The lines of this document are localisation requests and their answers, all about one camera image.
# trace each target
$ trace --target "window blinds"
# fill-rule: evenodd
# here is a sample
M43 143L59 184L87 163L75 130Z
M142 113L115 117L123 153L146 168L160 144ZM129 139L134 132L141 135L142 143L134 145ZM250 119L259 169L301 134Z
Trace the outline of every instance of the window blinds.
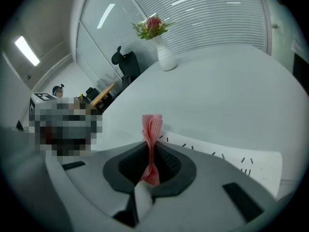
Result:
M251 44L267 51L261 0L135 0L147 16L175 26L163 35L174 53L217 44Z

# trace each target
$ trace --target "white wall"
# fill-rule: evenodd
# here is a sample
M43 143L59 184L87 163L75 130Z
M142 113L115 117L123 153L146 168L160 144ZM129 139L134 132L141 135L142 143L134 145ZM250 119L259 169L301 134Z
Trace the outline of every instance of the white wall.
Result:
M266 0L272 24L271 56L293 73L294 52L309 63L309 48L306 39L290 10L277 2Z
M72 1L24 0L4 29L2 50L30 89L52 66L70 54ZM20 35L40 60L36 67L14 44Z
M30 99L31 91L2 54L0 54L0 90L2 100L0 126L16 127Z
M81 68L72 62L65 68L53 71L47 80L39 87L38 93L52 93L53 87L63 84L63 97L76 97L80 93L86 96L89 87L95 87Z

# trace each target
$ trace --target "desk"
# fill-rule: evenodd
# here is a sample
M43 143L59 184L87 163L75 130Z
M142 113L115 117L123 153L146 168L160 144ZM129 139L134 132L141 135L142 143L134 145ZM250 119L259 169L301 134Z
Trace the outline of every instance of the desk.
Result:
M276 60L250 45L202 48L157 63L106 109L93 149L142 140L141 115L162 114L163 129L214 144L279 151L282 178L307 166L309 97Z
M94 108L107 94L110 90L115 86L115 83L109 85L106 89L104 89L97 97L95 97L90 103L90 107Z

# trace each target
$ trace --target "pink cloth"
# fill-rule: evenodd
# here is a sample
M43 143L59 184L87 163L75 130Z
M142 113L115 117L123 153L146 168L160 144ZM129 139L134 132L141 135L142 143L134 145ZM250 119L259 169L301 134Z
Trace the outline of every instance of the pink cloth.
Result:
M159 172L154 164L154 146L156 141L159 139L162 124L162 115L155 114L142 116L143 130L141 131L141 133L143 134L144 140L148 144L149 164L140 180L144 180L145 182L153 186L160 185Z

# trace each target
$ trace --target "flower vase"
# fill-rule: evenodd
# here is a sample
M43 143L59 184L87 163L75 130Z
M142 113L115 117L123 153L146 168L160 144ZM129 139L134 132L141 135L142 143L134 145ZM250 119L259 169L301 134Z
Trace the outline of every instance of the flower vase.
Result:
M162 70L170 71L177 66L174 54L164 44L161 35L152 38L158 51L158 59Z

